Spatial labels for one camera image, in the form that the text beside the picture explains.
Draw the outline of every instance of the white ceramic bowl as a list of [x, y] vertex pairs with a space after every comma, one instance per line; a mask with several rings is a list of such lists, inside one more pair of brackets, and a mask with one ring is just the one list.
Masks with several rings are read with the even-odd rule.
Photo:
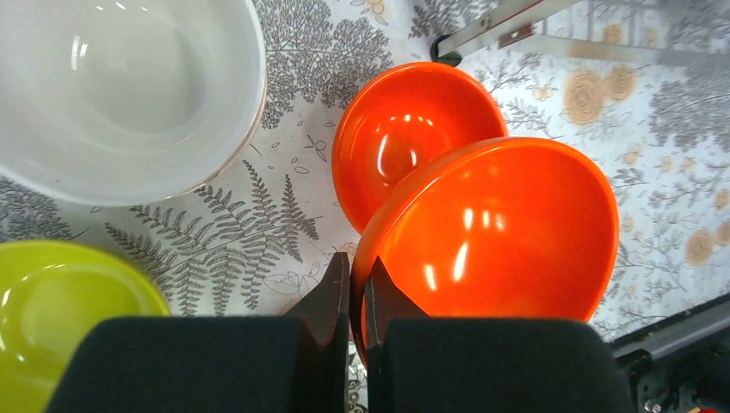
[[72, 202], [162, 200], [251, 140], [266, 89], [251, 0], [0, 2], [0, 174]]

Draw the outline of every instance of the yellow-green bowl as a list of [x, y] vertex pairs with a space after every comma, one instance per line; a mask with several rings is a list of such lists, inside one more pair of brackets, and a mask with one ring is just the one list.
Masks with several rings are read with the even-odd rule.
[[0, 410], [43, 411], [101, 321], [169, 314], [152, 283], [119, 258], [59, 241], [0, 244]]

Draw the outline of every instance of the bowl rim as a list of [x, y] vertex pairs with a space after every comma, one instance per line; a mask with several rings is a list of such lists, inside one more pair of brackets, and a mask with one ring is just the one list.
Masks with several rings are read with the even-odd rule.
[[6, 176], [12, 181], [18, 182], [21, 185], [33, 189], [41, 194], [47, 195], [55, 200], [63, 200], [77, 205], [85, 206], [99, 206], [99, 207], [128, 207], [130, 205], [142, 205], [150, 204], [153, 202], [160, 202], [162, 200], [168, 200], [184, 194], [188, 194], [195, 191], [199, 187], [206, 185], [214, 178], [220, 176], [228, 168], [230, 168], [241, 155], [244, 149], [253, 140], [254, 135], [261, 124], [263, 117], [264, 108], [266, 106], [266, 95], [268, 91], [268, 73], [266, 65], [266, 43], [263, 38], [263, 30], [261, 29], [261, 21], [258, 18], [256, 7], [251, 0], [243, 0], [243, 7], [245, 7], [248, 16], [251, 18], [251, 26], [256, 37], [257, 54], [259, 58], [258, 70], [261, 76], [258, 77], [256, 86], [256, 94], [259, 97], [259, 102], [256, 106], [256, 112], [251, 116], [249, 121], [246, 121], [250, 116], [239, 116], [240, 120], [236, 132], [231, 135], [233, 137], [242, 137], [238, 146], [233, 149], [231, 156], [225, 159], [220, 165], [210, 174], [201, 178], [199, 181], [185, 184], [183, 188], [175, 189], [170, 191], [170, 194], [158, 194], [150, 196], [136, 195], [134, 197], [118, 196], [109, 197], [83, 197], [76, 194], [67, 193], [63, 190], [55, 188], [53, 185], [37, 182], [35, 179], [27, 178], [22, 173], [17, 173], [15, 170], [7, 168], [4, 164], [0, 163], [0, 175]]
[[491, 115], [494, 116], [495, 120], [499, 124], [502, 136], [506, 136], [508, 133], [507, 122], [504, 120], [502, 111], [499, 110], [499, 106], [492, 97], [492, 94], [489, 93], [489, 91], [487, 91], [477, 79], [475, 79], [465, 71], [460, 71], [453, 66], [445, 65], [442, 63], [422, 61], [398, 65], [391, 69], [388, 69], [387, 71], [382, 72], [380, 75], [368, 82], [368, 84], [366, 84], [362, 89], [360, 89], [360, 91], [357, 92], [357, 95], [355, 95], [355, 98], [353, 98], [352, 102], [350, 102], [349, 106], [344, 112], [342, 119], [340, 120], [337, 131], [335, 132], [334, 142], [332, 144], [332, 183], [335, 188], [335, 195], [337, 196], [337, 201], [339, 202], [340, 208], [343, 210], [345, 218], [347, 218], [348, 222], [350, 222], [350, 225], [352, 225], [352, 227], [355, 229], [355, 231], [357, 231], [358, 234], [362, 234], [365, 231], [365, 228], [368, 226], [368, 222], [362, 223], [355, 219], [355, 208], [353, 206], [355, 204], [358, 204], [359, 202], [357, 202], [356, 200], [349, 201], [347, 196], [343, 197], [341, 188], [348, 186], [344, 182], [344, 175], [346, 175], [345, 172], [347, 170], [347, 167], [345, 166], [346, 163], [340, 162], [340, 157], [334, 156], [334, 154], [342, 153], [345, 143], [354, 140], [354, 138], [344, 137], [344, 129], [351, 122], [350, 118], [352, 117], [357, 107], [360, 106], [361, 101], [364, 100], [364, 98], [369, 94], [371, 90], [378, 88], [381, 83], [384, 83], [390, 77], [398, 75], [404, 71], [438, 71], [439, 73], [459, 79], [465, 84], [465, 86], [467, 86], [471, 90], [479, 92], [486, 100], [487, 104], [492, 109]]
[[165, 299], [162, 290], [150, 280], [143, 270], [134, 267], [134, 265], [129, 262], [126, 262], [105, 250], [86, 244], [73, 243], [71, 241], [58, 239], [27, 239], [0, 243], [0, 254], [7, 254], [18, 249], [37, 249], [39, 251], [63, 250], [83, 254], [84, 256], [96, 257], [100, 261], [112, 262], [114, 265], [123, 270], [125, 274], [133, 277], [135, 284], [138, 284], [140, 288], [144, 288], [145, 293], [149, 294], [150, 297], [153, 298], [155, 304], [159, 306], [160, 312], [164, 316], [169, 316], [171, 314], [170, 303], [168, 303], [167, 299]]
[[433, 160], [431, 163], [424, 165], [423, 168], [420, 168], [408, 175], [396, 186], [396, 191], [394, 191], [393, 196], [388, 198], [373, 218], [371, 218], [368, 222], [368, 226], [362, 233], [360, 243], [358, 244], [355, 253], [355, 258], [353, 259], [350, 274], [350, 306], [351, 308], [356, 309], [355, 311], [350, 312], [350, 326], [357, 351], [360, 354], [363, 363], [367, 363], [367, 348], [363, 341], [364, 335], [362, 333], [361, 313], [362, 306], [364, 304], [364, 281], [368, 278], [368, 274], [365, 274], [362, 278], [362, 287], [360, 288], [355, 275], [359, 272], [359, 267], [367, 265], [371, 261], [370, 258], [374, 261], [377, 257], [377, 253], [375, 253], [372, 257], [363, 257], [363, 251], [365, 249], [370, 251], [379, 251], [382, 244], [385, 242], [385, 239], [393, 232], [394, 226], [413, 206], [420, 195], [438, 181], [438, 176], [450, 174], [453, 170], [461, 167], [465, 163], [471, 162], [478, 157], [488, 156], [488, 154], [494, 151], [520, 147], [543, 148], [567, 155], [574, 161], [586, 167], [591, 172], [591, 175], [596, 178], [598, 186], [603, 190], [603, 198], [607, 203], [607, 207], [611, 211], [610, 226], [613, 228], [613, 231], [611, 232], [612, 238], [610, 240], [610, 254], [608, 255], [609, 262], [607, 262], [605, 274], [601, 275], [602, 278], [599, 284], [601, 287], [599, 291], [601, 293], [596, 295], [596, 297], [592, 300], [591, 306], [588, 307], [588, 311], [586, 311], [584, 316], [580, 318], [584, 322], [588, 322], [591, 319], [601, 303], [601, 298], [603, 297], [606, 287], [610, 282], [614, 266], [616, 265], [616, 254], [619, 247], [618, 205], [616, 204], [616, 198], [613, 195], [613, 189], [610, 186], [608, 179], [605, 177], [605, 174], [601, 171], [598, 165], [593, 163], [593, 161], [583, 152], [570, 145], [563, 144], [555, 140], [532, 137], [503, 137], [481, 140], [470, 145], [456, 148]]

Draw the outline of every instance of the orange bowl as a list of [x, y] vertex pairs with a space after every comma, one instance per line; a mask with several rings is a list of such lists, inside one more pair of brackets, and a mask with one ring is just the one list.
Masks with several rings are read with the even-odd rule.
[[386, 71], [358, 93], [337, 129], [332, 173], [340, 206], [362, 233], [412, 170], [506, 134], [497, 103], [463, 71], [431, 62]]
[[364, 283], [380, 256], [430, 316], [588, 321], [609, 282], [618, 211], [601, 170], [570, 146], [490, 139], [404, 179], [362, 234], [351, 278], [364, 355]]

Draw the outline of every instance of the table surface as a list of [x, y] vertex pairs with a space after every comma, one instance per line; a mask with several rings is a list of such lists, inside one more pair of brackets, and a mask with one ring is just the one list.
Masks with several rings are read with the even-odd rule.
[[[492, 2], [255, 3], [269, 95], [240, 161], [192, 194], [129, 208], [73, 206], [0, 178], [0, 242], [72, 239], [121, 254], [147, 270], [175, 314], [192, 316], [281, 313], [317, 284], [332, 253], [352, 258], [358, 235], [331, 178], [343, 108], [378, 73], [426, 60], [435, 37]], [[593, 8], [606, 41], [630, 32], [651, 46], [663, 24], [598, 1], [574, 7], [573, 21]], [[591, 320], [605, 339], [730, 292], [728, 73], [486, 49], [460, 69], [492, 92], [510, 134], [572, 145], [610, 179], [621, 246]], [[244, 237], [236, 216], [247, 210], [257, 232]], [[367, 411], [350, 350], [350, 409]]]

